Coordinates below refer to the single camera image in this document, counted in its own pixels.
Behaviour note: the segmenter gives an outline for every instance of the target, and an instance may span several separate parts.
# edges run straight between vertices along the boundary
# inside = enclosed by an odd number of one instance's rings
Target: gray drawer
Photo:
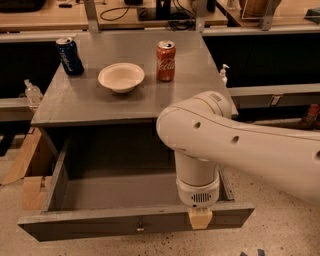
[[[254,207],[236,203],[220,168],[208,229],[240,228]],[[74,128],[42,211],[18,225],[39,241],[192,230],[178,197],[174,154],[154,124]]]

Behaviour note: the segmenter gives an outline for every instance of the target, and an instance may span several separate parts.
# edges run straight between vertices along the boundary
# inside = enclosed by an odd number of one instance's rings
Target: drawer front
[[[241,228],[254,208],[248,203],[221,203],[211,210],[213,218],[207,229],[225,229]],[[50,212],[23,217],[18,225],[38,241],[192,231],[183,205]]]

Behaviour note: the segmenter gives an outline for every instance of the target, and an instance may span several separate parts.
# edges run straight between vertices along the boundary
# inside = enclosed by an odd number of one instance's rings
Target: plastic bottle
[[[38,86],[33,85],[29,79],[24,80],[24,83],[26,85],[26,90],[25,90],[25,94],[31,104],[32,107],[37,107],[39,106],[42,98],[43,98],[43,94],[41,93],[40,89]]]
[[[222,78],[222,81],[224,82],[224,85],[227,85],[228,78],[226,76],[227,70],[226,68],[229,68],[226,64],[222,65],[222,69],[220,70],[220,76]]]

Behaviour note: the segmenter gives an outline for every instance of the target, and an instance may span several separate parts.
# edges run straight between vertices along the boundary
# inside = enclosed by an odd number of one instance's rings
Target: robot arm
[[[320,133],[230,120],[231,106],[205,92],[166,108],[158,117],[161,140],[175,151],[180,199],[190,208],[213,205],[219,164],[320,205]]]

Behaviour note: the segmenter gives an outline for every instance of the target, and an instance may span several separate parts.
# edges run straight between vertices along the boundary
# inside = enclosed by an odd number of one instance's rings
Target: wooden block
[[[2,185],[18,181],[26,176],[47,176],[54,157],[38,129],[28,134],[3,179]]]
[[[51,176],[24,178],[22,194],[22,208],[24,210],[41,210],[50,187],[51,178]]]

